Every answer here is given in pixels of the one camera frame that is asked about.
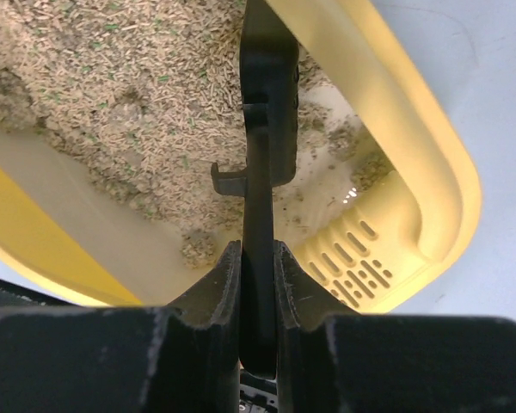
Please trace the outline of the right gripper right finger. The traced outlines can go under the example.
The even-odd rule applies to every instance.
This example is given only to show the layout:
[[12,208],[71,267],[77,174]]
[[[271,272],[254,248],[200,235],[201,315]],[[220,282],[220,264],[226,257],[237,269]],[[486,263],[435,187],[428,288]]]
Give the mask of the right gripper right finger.
[[360,315],[274,250],[282,412],[516,412],[516,323]]

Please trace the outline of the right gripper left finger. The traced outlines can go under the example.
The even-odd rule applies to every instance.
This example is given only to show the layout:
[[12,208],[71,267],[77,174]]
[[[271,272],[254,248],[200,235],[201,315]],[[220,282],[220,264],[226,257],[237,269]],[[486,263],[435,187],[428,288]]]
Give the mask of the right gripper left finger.
[[241,246],[169,305],[0,307],[0,412],[235,412]]

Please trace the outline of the black slotted litter scoop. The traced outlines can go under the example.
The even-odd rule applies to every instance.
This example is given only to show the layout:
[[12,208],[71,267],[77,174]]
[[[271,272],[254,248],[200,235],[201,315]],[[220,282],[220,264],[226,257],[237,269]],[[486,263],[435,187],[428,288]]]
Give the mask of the black slotted litter scoop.
[[299,45],[264,1],[248,1],[239,49],[246,166],[211,167],[218,194],[244,199],[239,354],[254,376],[276,375],[273,188],[296,175]]

